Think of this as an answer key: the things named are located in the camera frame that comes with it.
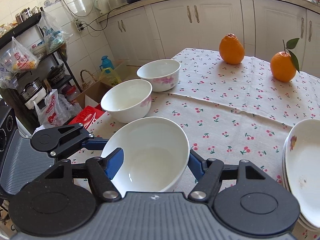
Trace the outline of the white floral bowl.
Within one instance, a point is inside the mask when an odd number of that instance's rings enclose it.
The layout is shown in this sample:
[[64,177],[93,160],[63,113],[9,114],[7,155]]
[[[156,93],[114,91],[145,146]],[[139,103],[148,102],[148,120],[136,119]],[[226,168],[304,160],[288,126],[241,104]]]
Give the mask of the white floral bowl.
[[124,151],[124,161],[112,183],[122,196],[129,191],[173,191],[190,155],[184,130],[156,116],[123,126],[108,140],[101,156],[108,156],[118,147]]
[[181,64],[173,59],[161,59],[144,64],[137,76],[152,84],[153,92],[164,92],[174,88],[179,81]]
[[128,124],[147,115],[151,108],[151,93],[149,81],[128,80],[106,92],[100,105],[112,118]]

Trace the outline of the white kitchen cabinets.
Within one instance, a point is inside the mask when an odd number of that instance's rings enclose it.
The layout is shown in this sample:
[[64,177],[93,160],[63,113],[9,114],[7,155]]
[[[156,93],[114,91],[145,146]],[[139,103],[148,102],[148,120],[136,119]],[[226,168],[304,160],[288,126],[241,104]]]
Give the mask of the white kitchen cabinets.
[[142,0],[101,23],[114,58],[134,66],[185,48],[218,50],[232,33],[247,56],[265,61],[297,38],[301,70],[319,76],[319,5],[306,0]]

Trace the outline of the lower white plates stack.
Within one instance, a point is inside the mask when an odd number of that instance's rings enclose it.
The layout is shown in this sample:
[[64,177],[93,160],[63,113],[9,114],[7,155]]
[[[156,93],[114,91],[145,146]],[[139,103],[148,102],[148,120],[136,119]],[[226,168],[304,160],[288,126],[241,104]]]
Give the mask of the lower white plates stack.
[[286,137],[284,145],[283,145],[283,160],[282,160],[282,170],[283,170],[283,180],[284,180],[284,187],[285,189],[289,192],[289,194],[291,195],[291,197],[289,198],[289,203],[293,204],[293,214],[295,216],[297,216],[296,221],[305,229],[309,230],[309,231],[313,231],[319,232],[319,228],[311,225],[310,222],[308,222],[306,220],[306,218],[302,215],[302,213],[300,212],[300,206],[298,203],[298,200],[296,200],[296,198],[292,195],[292,192],[290,190],[290,186],[289,186],[289,179],[287,176],[287,172],[286,172],[286,165],[285,165],[285,152],[286,152],[286,147],[287,147],[287,142],[288,142],[289,137]]

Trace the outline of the red cardboard box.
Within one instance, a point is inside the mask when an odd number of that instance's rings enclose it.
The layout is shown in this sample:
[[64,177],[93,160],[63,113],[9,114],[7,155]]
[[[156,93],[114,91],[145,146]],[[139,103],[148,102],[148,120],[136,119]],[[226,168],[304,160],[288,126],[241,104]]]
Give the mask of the red cardboard box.
[[68,124],[82,123],[85,129],[89,129],[90,126],[95,123],[105,111],[101,108],[101,105],[96,107],[86,106],[76,117],[74,117]]

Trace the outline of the brown open cardboard box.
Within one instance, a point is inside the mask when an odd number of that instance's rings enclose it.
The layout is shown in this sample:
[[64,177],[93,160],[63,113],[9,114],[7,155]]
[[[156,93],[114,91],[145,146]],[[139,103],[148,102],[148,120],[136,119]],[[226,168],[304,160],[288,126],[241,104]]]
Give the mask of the brown open cardboard box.
[[115,103],[129,98],[129,90],[139,79],[128,80],[111,87],[105,81],[98,81],[76,97],[82,109],[92,107],[104,111],[104,106],[113,108]]

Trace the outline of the red white plastic bag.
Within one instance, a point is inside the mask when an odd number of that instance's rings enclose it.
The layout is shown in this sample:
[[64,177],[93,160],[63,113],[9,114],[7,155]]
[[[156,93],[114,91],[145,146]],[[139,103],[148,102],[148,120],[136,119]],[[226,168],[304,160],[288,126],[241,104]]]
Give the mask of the red white plastic bag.
[[44,99],[45,106],[40,109],[34,102],[35,110],[40,125],[43,128],[63,126],[69,123],[81,111],[81,106],[76,102],[70,103],[57,89],[52,90]]

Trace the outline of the wicker basket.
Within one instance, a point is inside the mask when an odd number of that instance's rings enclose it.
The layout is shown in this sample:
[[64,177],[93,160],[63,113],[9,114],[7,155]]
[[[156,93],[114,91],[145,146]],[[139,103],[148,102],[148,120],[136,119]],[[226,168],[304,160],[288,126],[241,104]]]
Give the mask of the wicker basket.
[[81,88],[86,90],[97,82],[96,77],[86,69],[80,71]]

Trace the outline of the cherry print tablecloth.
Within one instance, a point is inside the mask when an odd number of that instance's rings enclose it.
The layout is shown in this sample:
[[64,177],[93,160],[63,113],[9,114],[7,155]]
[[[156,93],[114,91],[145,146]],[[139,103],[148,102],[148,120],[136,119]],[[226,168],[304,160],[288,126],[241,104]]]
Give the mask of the cherry print tablecloth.
[[[283,180],[283,145],[295,124],[319,120],[319,78],[300,72],[283,83],[273,77],[266,61],[245,57],[233,66],[210,50],[187,48],[173,60],[181,64],[177,85],[152,91],[151,108],[143,118],[156,116],[178,124],[189,140],[189,153],[194,150],[225,164],[249,160],[290,196]],[[109,140],[125,125],[105,111],[88,131]],[[71,162],[101,157],[102,151],[82,148]],[[186,167],[173,191],[191,194],[197,184]],[[296,235],[312,239],[319,232],[304,229]]]

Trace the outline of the yellow plastic bag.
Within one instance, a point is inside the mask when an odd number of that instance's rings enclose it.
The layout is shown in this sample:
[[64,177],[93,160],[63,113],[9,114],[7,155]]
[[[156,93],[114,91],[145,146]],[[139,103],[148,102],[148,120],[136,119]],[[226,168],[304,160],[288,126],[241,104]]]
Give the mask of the yellow plastic bag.
[[108,86],[111,86],[111,87],[114,87],[122,82],[118,73],[110,67],[103,68],[103,70],[101,71],[101,73],[99,75],[99,80],[102,83],[104,83]]

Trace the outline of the blue thermos jug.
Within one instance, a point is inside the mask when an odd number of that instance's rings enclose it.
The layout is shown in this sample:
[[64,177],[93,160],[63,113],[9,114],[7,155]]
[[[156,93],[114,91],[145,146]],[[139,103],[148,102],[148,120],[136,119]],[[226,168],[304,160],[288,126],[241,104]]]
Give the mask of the blue thermos jug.
[[114,66],[112,61],[108,58],[108,56],[103,56],[101,58],[101,65],[99,66],[102,72],[109,74],[111,70],[114,70]]

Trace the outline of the hanging clear snack bag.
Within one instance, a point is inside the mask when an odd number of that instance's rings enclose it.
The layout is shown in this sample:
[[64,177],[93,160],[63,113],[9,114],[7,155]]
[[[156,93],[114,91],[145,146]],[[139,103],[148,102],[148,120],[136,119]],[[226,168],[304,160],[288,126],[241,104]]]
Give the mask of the hanging clear snack bag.
[[13,73],[35,70],[39,62],[39,59],[14,37],[11,40],[11,48],[1,57],[2,66]]

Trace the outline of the black metal shelf rack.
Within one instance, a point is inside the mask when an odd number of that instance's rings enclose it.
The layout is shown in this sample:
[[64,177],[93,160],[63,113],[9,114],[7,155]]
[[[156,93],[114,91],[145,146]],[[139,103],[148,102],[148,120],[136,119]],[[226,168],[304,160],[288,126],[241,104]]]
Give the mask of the black metal shelf rack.
[[59,85],[51,83],[49,89],[43,83],[42,65],[43,60],[14,37],[10,49],[1,52],[1,96],[30,133],[40,126],[62,126],[80,112],[58,92]]

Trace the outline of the hanging blue print bag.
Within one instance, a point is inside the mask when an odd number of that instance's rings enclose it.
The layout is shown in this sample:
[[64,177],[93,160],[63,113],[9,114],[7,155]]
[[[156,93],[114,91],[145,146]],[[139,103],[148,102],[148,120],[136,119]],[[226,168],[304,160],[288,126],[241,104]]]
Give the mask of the hanging blue print bag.
[[44,11],[41,12],[37,26],[43,35],[46,51],[49,54],[67,44],[73,36],[73,34],[64,31],[53,16]]

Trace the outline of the bumpy orange without leaf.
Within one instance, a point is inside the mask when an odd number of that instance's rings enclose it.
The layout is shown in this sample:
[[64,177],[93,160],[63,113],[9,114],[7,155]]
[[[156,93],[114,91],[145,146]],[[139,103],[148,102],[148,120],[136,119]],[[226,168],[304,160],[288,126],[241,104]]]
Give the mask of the bumpy orange without leaf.
[[234,34],[227,34],[221,40],[219,53],[223,61],[231,65],[240,64],[245,56],[244,47]]

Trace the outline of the orange with green leaves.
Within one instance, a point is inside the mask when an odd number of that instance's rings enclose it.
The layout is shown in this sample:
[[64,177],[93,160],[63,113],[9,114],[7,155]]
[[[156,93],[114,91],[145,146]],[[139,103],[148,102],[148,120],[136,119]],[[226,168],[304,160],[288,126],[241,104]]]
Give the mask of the orange with green leaves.
[[293,38],[285,42],[283,40],[284,50],[276,53],[270,62],[270,70],[273,77],[281,82],[290,82],[300,72],[298,58],[293,50],[296,48],[299,38]]

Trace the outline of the white electric kettle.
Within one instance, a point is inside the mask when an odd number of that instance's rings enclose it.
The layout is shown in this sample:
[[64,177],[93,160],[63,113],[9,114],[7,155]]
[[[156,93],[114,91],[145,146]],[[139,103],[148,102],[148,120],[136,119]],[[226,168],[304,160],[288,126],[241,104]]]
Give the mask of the white electric kettle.
[[94,0],[94,7],[100,15],[103,15],[109,10],[108,0]]

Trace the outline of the white wall power strip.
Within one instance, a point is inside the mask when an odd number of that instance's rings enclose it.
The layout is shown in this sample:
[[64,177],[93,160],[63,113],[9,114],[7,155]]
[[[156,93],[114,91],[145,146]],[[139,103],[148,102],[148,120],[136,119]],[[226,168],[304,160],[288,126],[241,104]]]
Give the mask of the white wall power strip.
[[84,30],[84,26],[82,25],[82,22],[77,18],[74,19],[73,22],[75,24],[75,27],[76,27],[77,31],[79,33],[81,33]]

